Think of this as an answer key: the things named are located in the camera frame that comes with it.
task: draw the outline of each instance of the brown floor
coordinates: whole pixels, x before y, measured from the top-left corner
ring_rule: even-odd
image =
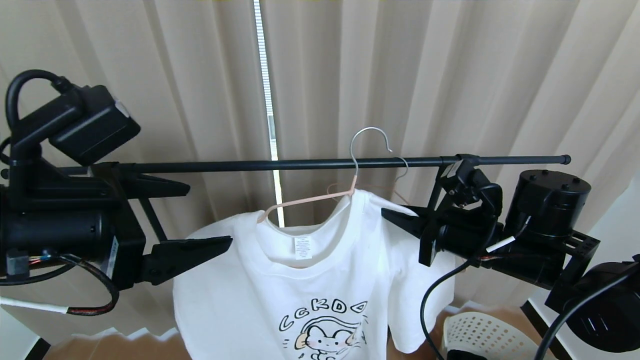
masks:
[[[179,334],[166,341],[146,334],[129,340],[120,334],[111,334],[91,340],[72,338],[51,347],[44,360],[191,360]]]

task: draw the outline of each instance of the beige curtain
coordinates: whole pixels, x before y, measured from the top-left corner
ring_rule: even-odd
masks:
[[[268,160],[269,135],[251,1],[0,1],[0,91],[19,72],[46,69],[78,85],[106,85],[142,127],[106,160],[120,162]],[[55,96],[45,82],[27,84],[25,115]],[[8,136],[4,117],[0,133]],[[48,142],[45,157],[73,165]],[[170,238],[184,238],[216,219],[275,202],[269,172],[164,176],[191,185],[187,197],[152,203]],[[157,243],[137,201],[148,236]],[[156,334],[174,326],[171,282],[139,284],[116,309],[92,318],[6,307],[50,343],[72,333],[116,327]],[[82,270],[2,296],[98,306],[101,285]]]
[[[593,185],[581,231],[640,165],[636,0],[261,5],[281,159],[347,158],[352,134],[364,126],[386,130],[405,157],[570,154],[571,165],[550,168]],[[386,156],[379,135],[358,141],[357,156]],[[526,168],[484,167],[505,189],[505,208]],[[393,186],[402,171],[363,170],[360,180]],[[411,169],[396,190],[425,206],[434,174]],[[284,200],[324,193],[351,176],[352,170],[282,172]],[[285,209],[286,224],[317,223],[332,206]],[[459,301],[520,305],[530,292],[489,270],[456,279]]]

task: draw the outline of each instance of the shirt sleeve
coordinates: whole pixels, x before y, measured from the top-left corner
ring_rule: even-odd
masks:
[[[399,351],[410,354],[425,341],[420,325],[420,303],[429,286],[455,267],[455,257],[439,252],[431,266],[418,262],[419,240],[402,229],[388,226],[391,236],[390,265],[392,274],[388,304],[388,322],[394,344]],[[435,326],[438,314],[453,301],[454,279],[438,285],[429,296],[424,322],[429,332]]]

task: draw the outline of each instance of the white cable sleeve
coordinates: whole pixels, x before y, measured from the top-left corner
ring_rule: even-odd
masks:
[[[51,311],[53,313],[61,313],[61,314],[66,314],[67,310],[69,309],[68,306],[41,304],[39,302],[16,300],[16,299],[10,299],[8,297],[0,297],[0,304],[9,305],[9,306],[28,307],[30,309]]]
[[[516,238],[514,238],[513,236],[509,236],[508,238],[498,241],[497,243],[489,246],[488,248],[486,248],[487,252],[491,252],[491,251],[495,251],[498,250],[499,248],[505,246],[505,245],[509,245],[510,243],[513,242],[513,240],[515,240]]]

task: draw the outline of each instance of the white t-shirt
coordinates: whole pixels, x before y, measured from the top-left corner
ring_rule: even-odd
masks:
[[[175,318],[191,357],[384,360],[387,326],[398,350],[416,351],[424,342],[422,296],[453,269],[454,258],[441,253],[431,267],[418,263],[418,239],[384,220],[381,208],[415,215],[356,190],[321,225],[256,224],[258,211],[193,233],[234,241],[174,281]],[[296,238],[310,245],[310,259],[296,259]],[[446,281],[429,296],[429,329],[453,299],[453,286]]]

